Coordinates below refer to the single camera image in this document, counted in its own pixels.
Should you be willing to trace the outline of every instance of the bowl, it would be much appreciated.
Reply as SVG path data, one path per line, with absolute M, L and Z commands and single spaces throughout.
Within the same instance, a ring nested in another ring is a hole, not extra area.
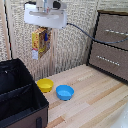
M 70 100 L 74 94 L 72 87 L 68 85 L 60 85 L 56 88 L 57 97 L 61 100 Z
M 41 90 L 41 92 L 50 92 L 52 90 L 53 87 L 53 81 L 50 79 L 40 79 L 37 81 L 37 85 L 39 87 L 39 89 Z

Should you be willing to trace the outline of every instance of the yellow bowl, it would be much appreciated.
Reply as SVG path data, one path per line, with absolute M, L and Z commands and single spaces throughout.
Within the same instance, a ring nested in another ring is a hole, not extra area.
M 50 79 L 40 79 L 37 81 L 37 85 L 41 92 L 50 92 L 53 87 L 53 81 Z

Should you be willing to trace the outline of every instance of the bag handle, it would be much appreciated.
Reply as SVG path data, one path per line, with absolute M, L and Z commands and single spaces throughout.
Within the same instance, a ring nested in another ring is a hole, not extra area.
M 41 117 L 36 119 L 36 128 L 42 128 L 42 118 Z

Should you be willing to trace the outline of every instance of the drawer handle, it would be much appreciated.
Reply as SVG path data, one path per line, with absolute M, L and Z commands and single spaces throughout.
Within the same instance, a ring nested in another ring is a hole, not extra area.
M 106 32 L 110 32 L 110 33 L 115 33 L 115 34 L 120 34 L 120 35 L 124 35 L 124 36 L 128 36 L 128 33 L 120 33 L 120 32 L 115 32 L 112 30 L 105 30 Z
M 99 59 L 101 59 L 101 60 L 104 60 L 104 61 L 106 61 L 106 62 L 109 62 L 109 63 L 111 63 L 111 64 L 114 64 L 114 65 L 116 65 L 116 66 L 120 66 L 120 64 L 119 64 L 118 62 L 114 62 L 114 61 L 108 60 L 108 59 L 106 59 L 106 58 L 104 58 L 104 57 L 101 57 L 101 56 L 96 56 L 96 57 L 99 58 Z

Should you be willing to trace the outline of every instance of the blue bowl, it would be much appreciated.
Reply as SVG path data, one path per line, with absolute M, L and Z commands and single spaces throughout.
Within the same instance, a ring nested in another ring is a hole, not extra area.
M 74 90 L 68 85 L 60 85 L 56 88 L 56 93 L 59 99 L 70 100 L 74 94 Z

